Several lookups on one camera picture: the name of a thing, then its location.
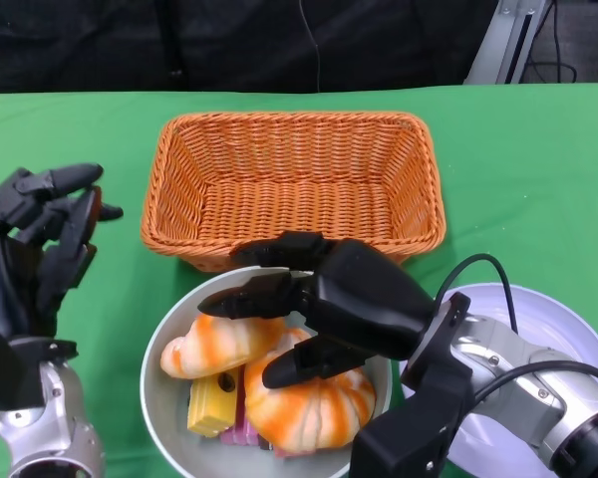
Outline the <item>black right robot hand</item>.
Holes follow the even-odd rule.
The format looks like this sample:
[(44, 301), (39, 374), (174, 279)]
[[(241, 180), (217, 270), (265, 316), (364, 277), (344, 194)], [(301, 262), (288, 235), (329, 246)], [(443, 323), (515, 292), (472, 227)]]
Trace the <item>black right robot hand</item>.
[(297, 312), (314, 337), (267, 365), (266, 387), (329, 378), (374, 356), (407, 359), (435, 315), (435, 301), (401, 267), (356, 239), (284, 232), (236, 248), (240, 265), (273, 273), (205, 298), (205, 314), (271, 320)]

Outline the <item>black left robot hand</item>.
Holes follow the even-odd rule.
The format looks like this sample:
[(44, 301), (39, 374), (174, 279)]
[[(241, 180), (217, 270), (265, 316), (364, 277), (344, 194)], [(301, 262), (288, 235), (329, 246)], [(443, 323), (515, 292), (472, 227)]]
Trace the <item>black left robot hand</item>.
[(0, 183), (0, 335), (52, 337), (69, 290), (97, 253), (98, 223), (124, 211), (106, 204), (103, 168), (80, 163), (33, 173), (16, 169)]

